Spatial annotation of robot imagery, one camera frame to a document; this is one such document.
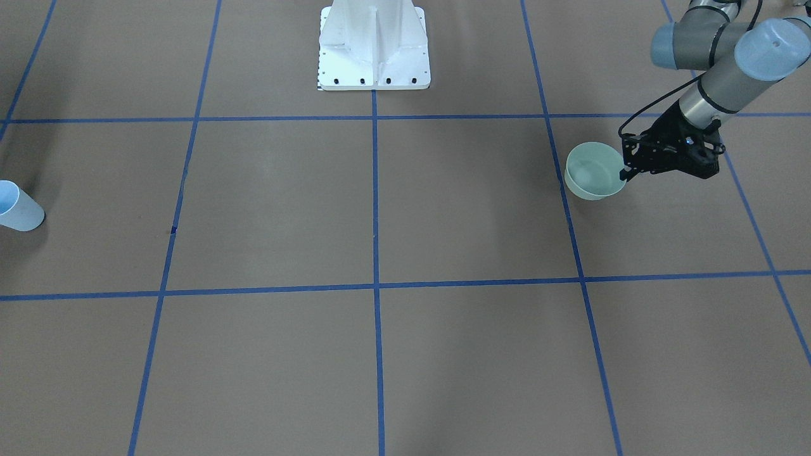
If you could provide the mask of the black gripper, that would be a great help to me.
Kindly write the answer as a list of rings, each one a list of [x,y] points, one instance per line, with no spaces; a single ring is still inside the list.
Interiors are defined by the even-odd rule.
[[[625,167],[620,180],[629,182],[638,174],[678,171],[709,179],[720,171],[722,122],[713,119],[707,127],[693,126],[675,103],[643,136],[620,136]]]

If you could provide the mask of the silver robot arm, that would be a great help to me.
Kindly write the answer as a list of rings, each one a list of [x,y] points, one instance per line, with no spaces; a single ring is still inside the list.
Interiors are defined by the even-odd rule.
[[[680,98],[640,134],[618,129],[625,167],[637,174],[678,171],[700,179],[718,174],[726,152],[719,130],[759,95],[809,60],[809,16],[736,21],[741,1],[692,1],[678,21],[661,26],[651,61],[695,70]]]

